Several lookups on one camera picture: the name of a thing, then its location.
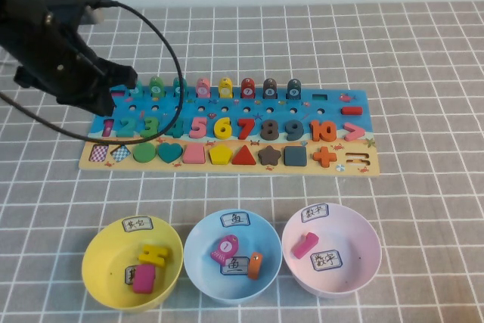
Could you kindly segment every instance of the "pink bowl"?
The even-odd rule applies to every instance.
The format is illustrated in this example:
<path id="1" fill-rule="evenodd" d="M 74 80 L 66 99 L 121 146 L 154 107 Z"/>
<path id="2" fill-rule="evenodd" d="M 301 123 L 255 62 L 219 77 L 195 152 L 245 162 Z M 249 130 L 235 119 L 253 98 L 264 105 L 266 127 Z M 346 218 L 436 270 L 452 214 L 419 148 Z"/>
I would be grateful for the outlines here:
<path id="1" fill-rule="evenodd" d="M 297 259 L 292 250 L 309 232 L 319 241 Z M 381 263 L 380 240 L 370 223 L 334 203 L 317 203 L 296 212 L 284 228 L 282 251 L 301 287 L 324 298 L 345 297 L 364 287 Z"/>

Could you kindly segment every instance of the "gray grid tablecloth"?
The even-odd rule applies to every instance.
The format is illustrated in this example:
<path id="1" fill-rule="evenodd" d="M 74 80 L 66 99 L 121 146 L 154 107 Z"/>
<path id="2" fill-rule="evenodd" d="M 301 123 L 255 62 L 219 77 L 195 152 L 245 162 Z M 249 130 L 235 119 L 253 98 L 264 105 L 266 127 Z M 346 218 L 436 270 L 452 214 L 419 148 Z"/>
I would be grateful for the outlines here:
<path id="1" fill-rule="evenodd" d="M 190 84 L 266 77 L 280 87 L 364 89 L 382 175 L 314 176 L 79 171 L 82 143 L 0 105 L 0 323 L 465 322 L 484 314 L 484 2 L 146 9 L 174 45 Z M 141 21 L 109 10 L 79 30 L 102 57 L 147 83 L 175 76 Z M 13 84 L 0 53 L 0 89 L 65 128 L 92 116 Z M 306 293 L 283 265 L 250 304 L 220 307 L 183 273 L 161 309 L 126 315 L 82 285 L 82 254 L 100 228 L 150 213 L 186 238 L 204 214 L 253 210 L 278 231 L 299 208 L 341 203 L 365 216 L 383 245 L 377 277 L 343 300 Z"/>

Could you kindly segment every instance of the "yellow bowl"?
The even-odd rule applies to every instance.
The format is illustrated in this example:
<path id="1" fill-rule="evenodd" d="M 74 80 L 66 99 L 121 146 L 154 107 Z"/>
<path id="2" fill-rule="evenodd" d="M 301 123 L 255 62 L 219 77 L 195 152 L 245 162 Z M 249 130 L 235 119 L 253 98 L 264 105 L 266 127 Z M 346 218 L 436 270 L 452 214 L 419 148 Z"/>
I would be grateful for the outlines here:
<path id="1" fill-rule="evenodd" d="M 145 244 L 168 247 L 164 269 L 157 268 L 153 293 L 136 294 L 129 284 Z M 153 216 L 132 216 L 111 223 L 89 244 L 82 260 L 82 280 L 101 304 L 143 312 L 161 304 L 173 291 L 183 266 L 182 240 L 175 229 Z"/>

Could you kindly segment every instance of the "blue bowl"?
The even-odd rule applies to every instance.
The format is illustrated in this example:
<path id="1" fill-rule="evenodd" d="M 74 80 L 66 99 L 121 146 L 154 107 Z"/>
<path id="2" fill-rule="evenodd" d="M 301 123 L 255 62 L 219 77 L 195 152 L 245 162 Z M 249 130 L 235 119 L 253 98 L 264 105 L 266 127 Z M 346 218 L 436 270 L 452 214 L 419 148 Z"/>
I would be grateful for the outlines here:
<path id="1" fill-rule="evenodd" d="M 238 237 L 234 258 L 220 266 L 210 257 L 228 234 Z M 252 253 L 263 255 L 259 279 L 247 277 Z M 278 233 L 261 216 L 246 210 L 222 210 L 205 217 L 191 230 L 185 243 L 185 270 L 202 293 L 228 305 L 245 303 L 263 292 L 279 273 L 282 246 Z"/>

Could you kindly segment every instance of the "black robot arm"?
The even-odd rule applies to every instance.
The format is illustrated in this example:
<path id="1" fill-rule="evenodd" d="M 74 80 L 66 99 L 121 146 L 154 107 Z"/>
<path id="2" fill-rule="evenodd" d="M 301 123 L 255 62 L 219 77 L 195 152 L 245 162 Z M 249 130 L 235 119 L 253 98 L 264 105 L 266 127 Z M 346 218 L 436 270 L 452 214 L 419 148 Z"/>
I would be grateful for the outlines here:
<path id="1" fill-rule="evenodd" d="M 135 87 L 132 67 L 98 57 L 77 33 L 99 0 L 0 0 L 0 46 L 23 66 L 14 81 L 100 116 L 115 104 L 110 87 Z"/>

